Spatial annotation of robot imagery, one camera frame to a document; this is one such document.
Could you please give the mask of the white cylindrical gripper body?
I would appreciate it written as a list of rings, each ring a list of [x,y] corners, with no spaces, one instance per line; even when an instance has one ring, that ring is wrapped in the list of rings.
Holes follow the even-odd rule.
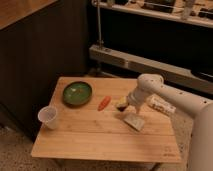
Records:
[[[136,87],[127,96],[127,101],[131,106],[140,107],[146,100],[148,94]]]

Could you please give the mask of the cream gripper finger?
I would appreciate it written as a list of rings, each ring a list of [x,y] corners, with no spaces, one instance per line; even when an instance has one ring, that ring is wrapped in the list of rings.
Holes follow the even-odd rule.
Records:
[[[127,106],[128,106],[127,98],[126,98],[126,97],[120,98],[120,99],[116,102],[116,106],[117,106],[117,107],[127,107]]]
[[[136,113],[136,114],[140,114],[140,110],[141,110],[141,107],[140,107],[140,106],[136,106],[136,107],[135,107],[135,113]]]

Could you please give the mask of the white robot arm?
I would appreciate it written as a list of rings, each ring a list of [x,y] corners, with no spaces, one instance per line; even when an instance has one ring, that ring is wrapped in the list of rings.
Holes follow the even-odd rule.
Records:
[[[152,94],[160,96],[194,119],[187,171],[213,171],[213,100],[168,86],[161,75],[141,74],[135,89],[116,108],[124,111],[128,106],[133,106],[139,111]]]

